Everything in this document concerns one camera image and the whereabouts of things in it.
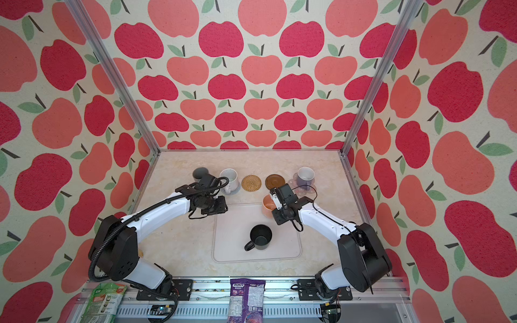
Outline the grey mug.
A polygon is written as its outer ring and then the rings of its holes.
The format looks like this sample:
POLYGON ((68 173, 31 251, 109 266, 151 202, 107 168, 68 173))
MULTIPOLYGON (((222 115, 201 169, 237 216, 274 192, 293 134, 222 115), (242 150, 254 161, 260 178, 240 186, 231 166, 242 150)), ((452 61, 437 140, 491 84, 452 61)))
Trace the grey mug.
POLYGON ((199 167, 194 169, 192 176, 195 182, 199 182, 206 174, 209 173, 209 170, 205 167, 199 167))

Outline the aluminium corner frame post right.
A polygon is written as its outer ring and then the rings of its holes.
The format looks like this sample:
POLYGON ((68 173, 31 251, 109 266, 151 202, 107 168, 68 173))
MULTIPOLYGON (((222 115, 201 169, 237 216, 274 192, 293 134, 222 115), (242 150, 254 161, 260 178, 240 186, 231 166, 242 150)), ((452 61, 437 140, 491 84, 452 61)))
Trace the aluminium corner frame post right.
POLYGON ((340 158, 344 160, 347 157, 348 151, 350 150, 354 140, 357 138, 357 134, 362 126, 363 121, 366 118, 368 110, 372 107, 373 100, 377 96, 382 82, 384 81, 385 75, 389 72, 391 67, 394 67, 394 58, 398 53, 409 28, 413 24, 413 20, 417 15, 418 9, 424 3, 422 0, 405 1, 406 6, 401 12, 401 16, 397 25, 395 26, 393 35, 391 36, 389 43, 386 47, 386 51, 382 56, 376 72, 366 96, 363 99, 361 105, 359 105, 358 113, 356 114, 355 120, 352 124, 351 130, 348 132, 344 146, 340 151, 340 158))

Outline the round grey felt coaster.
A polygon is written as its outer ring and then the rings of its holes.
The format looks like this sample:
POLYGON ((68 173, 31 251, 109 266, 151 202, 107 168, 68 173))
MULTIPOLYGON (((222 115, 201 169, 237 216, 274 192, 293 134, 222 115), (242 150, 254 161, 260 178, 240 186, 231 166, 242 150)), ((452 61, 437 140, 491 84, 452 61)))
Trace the round grey felt coaster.
POLYGON ((240 192, 241 188, 242 188, 242 187, 241 187, 241 185, 239 184, 236 190, 234 190, 234 191, 232 191, 232 192, 230 192, 230 193, 225 193, 225 194, 226 194, 226 195, 235 195, 235 194, 237 194, 237 193, 239 193, 239 192, 240 192))

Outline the translucent white tray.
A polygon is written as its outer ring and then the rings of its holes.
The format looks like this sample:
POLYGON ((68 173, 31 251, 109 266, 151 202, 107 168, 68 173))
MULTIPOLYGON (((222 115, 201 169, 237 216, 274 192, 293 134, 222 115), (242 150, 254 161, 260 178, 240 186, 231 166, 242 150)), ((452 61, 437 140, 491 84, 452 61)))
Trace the translucent white tray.
POLYGON ((278 226, 274 219, 262 213, 259 203, 230 205, 229 210, 215 216, 214 247, 212 258, 216 262, 279 261, 300 257, 302 244, 299 233, 290 223, 278 226), (245 251, 254 226, 266 225, 272 241, 264 250, 245 251))

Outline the round woven rattan coaster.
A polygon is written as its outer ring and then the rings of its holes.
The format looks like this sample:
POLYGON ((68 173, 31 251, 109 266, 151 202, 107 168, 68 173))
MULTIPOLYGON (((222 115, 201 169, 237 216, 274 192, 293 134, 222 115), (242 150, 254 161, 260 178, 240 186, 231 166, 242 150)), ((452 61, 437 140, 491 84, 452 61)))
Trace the round woven rattan coaster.
POLYGON ((251 174, 242 179, 241 186, 247 192, 255 192, 262 187, 262 181, 257 175, 251 174))

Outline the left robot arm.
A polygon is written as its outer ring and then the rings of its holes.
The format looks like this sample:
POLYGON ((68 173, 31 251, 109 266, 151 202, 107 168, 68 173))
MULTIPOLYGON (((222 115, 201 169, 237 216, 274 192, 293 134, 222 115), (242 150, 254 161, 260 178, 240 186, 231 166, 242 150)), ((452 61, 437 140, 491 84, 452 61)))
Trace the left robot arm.
POLYGON ((164 200, 142 211, 122 217, 111 215, 101 221, 88 253, 91 282, 122 281, 160 299, 177 296, 172 275, 161 266, 141 258, 139 244, 173 219, 195 211, 201 219, 228 211, 226 199, 219 196, 230 184, 229 178, 204 174, 200 181, 182 185, 164 200))

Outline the aluminium corner frame post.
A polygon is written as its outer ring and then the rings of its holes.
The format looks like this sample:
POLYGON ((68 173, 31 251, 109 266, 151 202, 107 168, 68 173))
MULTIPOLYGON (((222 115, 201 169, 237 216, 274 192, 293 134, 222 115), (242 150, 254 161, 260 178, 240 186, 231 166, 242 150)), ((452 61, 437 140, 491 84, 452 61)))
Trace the aluminium corner frame post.
POLYGON ((103 70, 106 72, 107 77, 113 84, 119 98, 125 104, 125 107, 135 122, 138 131, 150 148, 151 154, 153 156, 159 156, 161 151, 158 143, 149 129, 139 106, 130 94, 129 88, 126 85, 121 72, 118 70, 116 63, 107 51, 86 7, 82 1, 76 0, 66 0, 65 4, 69 8, 71 15, 74 17, 74 20, 78 24, 83 35, 86 37, 86 40, 89 42, 94 54, 97 56, 101 66, 103 67, 103 70))
POLYGON ((389 72, 391 67, 394 67, 394 58, 398 53, 409 28, 413 24, 413 20, 417 15, 418 9, 424 3, 422 0, 405 1, 406 6, 401 12, 401 16, 397 25, 395 26, 393 35, 391 36, 389 43, 386 47, 386 51, 382 56, 376 72, 366 96, 363 99, 361 105, 359 105, 358 113, 356 114, 355 120, 352 124, 351 130, 348 132, 344 146, 340 151, 340 158, 344 160, 347 157, 348 151, 350 150, 354 140, 357 138, 357 134, 362 126, 363 121, 366 118, 368 110, 372 107, 373 100, 377 96, 382 82, 384 81, 385 75, 389 72))

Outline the purple snack bag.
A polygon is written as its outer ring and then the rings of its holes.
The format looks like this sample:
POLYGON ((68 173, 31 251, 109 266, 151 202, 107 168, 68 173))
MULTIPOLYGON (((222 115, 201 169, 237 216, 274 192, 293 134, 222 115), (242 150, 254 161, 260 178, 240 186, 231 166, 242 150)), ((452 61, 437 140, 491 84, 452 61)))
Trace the purple snack bag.
POLYGON ((263 323, 265 280, 231 279, 227 322, 263 323))

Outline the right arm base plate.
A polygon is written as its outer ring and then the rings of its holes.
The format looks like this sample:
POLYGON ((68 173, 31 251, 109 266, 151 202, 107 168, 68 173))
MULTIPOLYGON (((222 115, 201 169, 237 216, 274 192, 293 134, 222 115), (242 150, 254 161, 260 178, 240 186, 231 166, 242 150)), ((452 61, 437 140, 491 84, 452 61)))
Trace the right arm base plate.
POLYGON ((291 286, 298 293, 300 301, 351 301, 353 296, 349 287, 330 290, 320 279, 299 279, 291 286))

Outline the round brown wooden coaster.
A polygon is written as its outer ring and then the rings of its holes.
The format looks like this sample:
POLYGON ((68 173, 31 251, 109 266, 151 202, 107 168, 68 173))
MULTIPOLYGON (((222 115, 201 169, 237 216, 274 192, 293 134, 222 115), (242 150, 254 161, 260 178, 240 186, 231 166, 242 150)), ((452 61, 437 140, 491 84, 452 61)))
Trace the round brown wooden coaster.
POLYGON ((285 183, 285 178, 279 174, 271 174, 265 180, 265 186, 269 191, 273 188, 282 187, 285 183))

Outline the peach orange mug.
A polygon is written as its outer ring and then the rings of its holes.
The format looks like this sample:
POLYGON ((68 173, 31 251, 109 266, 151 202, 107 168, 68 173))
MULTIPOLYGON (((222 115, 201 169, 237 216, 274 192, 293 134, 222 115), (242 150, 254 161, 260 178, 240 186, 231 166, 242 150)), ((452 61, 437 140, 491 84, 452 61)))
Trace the peach orange mug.
POLYGON ((273 211, 276 209, 276 205, 270 195, 266 195, 263 198, 262 213, 265 217, 273 219, 273 211))

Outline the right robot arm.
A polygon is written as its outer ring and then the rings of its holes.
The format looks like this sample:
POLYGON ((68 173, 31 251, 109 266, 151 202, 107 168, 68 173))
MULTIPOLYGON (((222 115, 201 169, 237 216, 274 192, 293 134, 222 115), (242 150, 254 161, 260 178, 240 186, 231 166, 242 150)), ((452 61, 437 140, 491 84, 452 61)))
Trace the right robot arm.
POLYGON ((316 293, 321 299, 336 297, 346 287, 358 292, 372 290, 374 283, 392 271, 393 264, 370 224, 358 225, 326 214, 313 199, 298 197, 288 184, 272 188, 270 197, 277 225, 290 222, 298 232, 311 227, 337 247, 340 263, 315 274, 316 293))

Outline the green snack bag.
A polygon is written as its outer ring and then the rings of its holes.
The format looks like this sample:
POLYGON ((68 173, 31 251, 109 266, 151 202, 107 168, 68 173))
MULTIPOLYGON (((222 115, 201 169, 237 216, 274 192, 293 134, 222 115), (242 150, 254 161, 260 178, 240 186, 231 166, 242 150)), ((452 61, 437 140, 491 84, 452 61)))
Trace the green snack bag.
POLYGON ((81 323, 112 323, 127 290, 126 285, 101 283, 92 292, 81 323))

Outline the black mug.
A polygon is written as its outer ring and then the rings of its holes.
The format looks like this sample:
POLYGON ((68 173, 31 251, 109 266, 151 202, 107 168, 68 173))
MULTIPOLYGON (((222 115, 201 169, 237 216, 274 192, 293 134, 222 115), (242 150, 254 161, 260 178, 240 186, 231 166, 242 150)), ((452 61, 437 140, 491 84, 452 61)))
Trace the black mug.
POLYGON ((265 250, 273 238, 273 232, 270 227, 259 224, 254 226, 250 231, 250 241, 244 246, 246 252, 252 249, 265 250))

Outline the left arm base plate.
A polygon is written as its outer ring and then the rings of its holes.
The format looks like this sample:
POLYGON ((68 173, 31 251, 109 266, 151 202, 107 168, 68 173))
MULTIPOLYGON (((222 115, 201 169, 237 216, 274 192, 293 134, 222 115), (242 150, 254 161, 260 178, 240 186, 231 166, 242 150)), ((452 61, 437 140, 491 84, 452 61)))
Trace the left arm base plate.
MULTIPOLYGON (((178 298, 178 301, 189 301, 193 287, 192 279, 173 279, 172 280, 172 291, 178 298)), ((165 297, 156 296, 153 293, 139 290, 136 299, 138 301, 170 301, 165 297)))

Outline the white lilac handled mug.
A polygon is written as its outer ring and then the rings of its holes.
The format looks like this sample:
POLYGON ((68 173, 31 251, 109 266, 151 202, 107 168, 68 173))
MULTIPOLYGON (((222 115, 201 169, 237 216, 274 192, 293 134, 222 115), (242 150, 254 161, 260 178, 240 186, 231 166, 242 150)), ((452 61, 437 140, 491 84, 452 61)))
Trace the white lilac handled mug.
POLYGON ((299 188, 309 191, 315 181, 315 171, 307 166, 301 167, 296 173, 296 184, 299 188))

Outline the aluminium corner frame post left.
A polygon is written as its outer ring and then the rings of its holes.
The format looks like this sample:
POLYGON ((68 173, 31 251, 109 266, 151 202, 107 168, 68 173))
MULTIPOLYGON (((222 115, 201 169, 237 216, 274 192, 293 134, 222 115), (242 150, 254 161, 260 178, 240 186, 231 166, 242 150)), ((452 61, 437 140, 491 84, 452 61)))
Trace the aluminium corner frame post left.
POLYGON ((74 17, 74 20, 78 24, 83 35, 86 37, 86 40, 89 42, 94 54, 97 56, 101 66, 103 67, 103 70, 106 72, 107 77, 113 84, 119 98, 125 104, 125 107, 135 122, 138 131, 150 148, 151 154, 153 156, 159 156, 161 151, 158 143, 149 129, 139 106, 130 94, 129 88, 126 85, 121 72, 118 70, 116 63, 107 51, 86 7, 82 1, 76 0, 66 0, 65 4, 69 8, 71 15, 74 17))

